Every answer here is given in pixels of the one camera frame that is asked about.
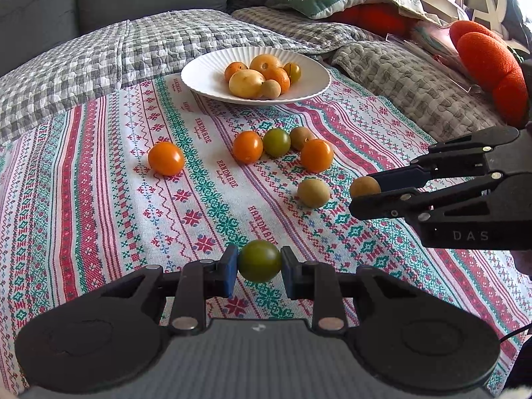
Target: orange round cushion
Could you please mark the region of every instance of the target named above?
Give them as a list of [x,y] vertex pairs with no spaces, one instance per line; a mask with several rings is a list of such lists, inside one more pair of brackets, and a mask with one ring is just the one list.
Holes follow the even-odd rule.
[[449,36],[451,37],[451,41],[453,42],[455,48],[458,46],[458,41],[462,38],[462,36],[468,33],[485,34],[485,36],[495,39],[497,42],[506,47],[504,40],[491,30],[487,29],[485,26],[473,21],[456,21],[451,24],[451,28],[449,29]]
[[486,91],[493,90],[507,74],[520,70],[505,44],[482,33],[462,36],[457,51],[471,76]]
[[510,126],[523,127],[528,111],[528,91],[521,69],[508,74],[491,93],[504,121]]

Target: black cord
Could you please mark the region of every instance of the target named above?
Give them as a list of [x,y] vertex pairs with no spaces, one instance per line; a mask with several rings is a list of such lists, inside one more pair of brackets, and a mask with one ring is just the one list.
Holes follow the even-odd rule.
[[516,334],[519,334],[519,333],[524,332],[525,330],[528,330],[530,327],[532,327],[532,322],[530,324],[527,324],[524,327],[518,328],[517,330],[515,330],[515,332],[511,332],[511,333],[508,333],[506,336],[503,336],[501,338],[501,343],[504,342],[505,340],[510,339],[511,337],[514,337]]

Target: white bowl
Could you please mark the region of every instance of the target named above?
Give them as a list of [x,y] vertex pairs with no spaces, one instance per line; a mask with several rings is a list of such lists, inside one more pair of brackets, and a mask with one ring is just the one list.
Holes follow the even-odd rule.
[[[283,65],[299,64],[300,80],[278,99],[241,99],[231,94],[223,76],[225,68],[233,62],[242,62],[249,66],[251,60],[260,54],[273,54],[281,60]],[[228,48],[202,55],[183,68],[181,79],[191,90],[211,99],[255,106],[280,105],[309,99],[323,93],[331,84],[331,76],[327,69],[312,58],[284,49],[267,47]]]

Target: gray checkered blanket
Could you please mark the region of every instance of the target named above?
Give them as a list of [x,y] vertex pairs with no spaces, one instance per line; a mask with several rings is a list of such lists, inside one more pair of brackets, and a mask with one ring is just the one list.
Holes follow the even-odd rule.
[[361,41],[340,48],[332,64],[386,96],[437,141],[503,125],[484,94],[466,93],[434,66],[397,44]]
[[0,77],[0,145],[120,89],[126,21],[70,40]]
[[124,21],[62,44],[0,78],[0,144],[75,105],[223,48],[270,46],[332,56],[354,81],[383,94],[438,140],[501,124],[492,105],[432,66],[354,26],[253,7],[172,11]]
[[353,25],[308,19],[299,12],[269,7],[248,7],[234,11],[233,18],[265,29],[314,49],[317,54],[334,51],[359,40],[382,40],[382,37]]
[[122,87],[177,73],[200,55],[238,46],[268,46],[302,54],[325,52],[216,10],[171,11],[129,23],[123,44]]
[[368,38],[376,37],[268,8],[239,10],[235,17],[198,9],[124,21],[62,44],[0,78],[0,144],[79,103],[179,72],[211,51],[270,46],[314,55]]

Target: orange tomato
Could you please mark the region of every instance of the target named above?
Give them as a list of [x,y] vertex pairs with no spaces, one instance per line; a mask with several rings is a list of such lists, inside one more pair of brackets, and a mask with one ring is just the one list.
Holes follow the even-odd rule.
[[263,73],[266,80],[273,79],[277,81],[281,86],[281,94],[286,93],[290,89],[290,78],[285,70],[281,67],[272,67],[268,70],[265,70]]
[[150,167],[162,176],[176,176],[185,166],[181,149],[171,142],[159,142],[148,152]]
[[283,64],[275,55],[272,54],[257,55],[253,60],[251,60],[251,64],[249,65],[250,69],[259,71],[263,75],[266,70],[274,67],[282,68]]
[[239,133],[233,142],[233,155],[244,163],[258,161],[262,155],[262,139],[258,133],[251,130]]
[[311,139],[305,142],[301,150],[301,165],[310,172],[323,172],[329,169],[334,157],[333,149],[323,139]]
[[231,63],[227,68],[225,69],[225,72],[223,73],[223,76],[225,77],[225,80],[229,82],[231,77],[237,73],[239,70],[246,70],[247,66],[244,63],[241,62],[234,62]]

